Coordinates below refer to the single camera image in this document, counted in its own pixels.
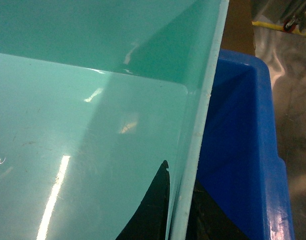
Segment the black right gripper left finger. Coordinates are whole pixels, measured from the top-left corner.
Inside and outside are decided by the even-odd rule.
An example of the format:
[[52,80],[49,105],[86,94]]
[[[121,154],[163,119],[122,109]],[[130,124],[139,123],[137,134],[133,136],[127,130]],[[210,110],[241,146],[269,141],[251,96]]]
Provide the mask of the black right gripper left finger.
[[157,170],[143,200],[118,240],[164,240],[170,198],[170,174],[164,160]]

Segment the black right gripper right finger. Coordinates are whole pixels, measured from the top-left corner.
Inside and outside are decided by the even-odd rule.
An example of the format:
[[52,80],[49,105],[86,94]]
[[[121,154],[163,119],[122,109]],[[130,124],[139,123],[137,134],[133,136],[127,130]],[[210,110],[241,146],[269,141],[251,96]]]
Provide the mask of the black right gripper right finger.
[[246,240],[248,237],[227,217],[196,180],[186,231],[187,240]]

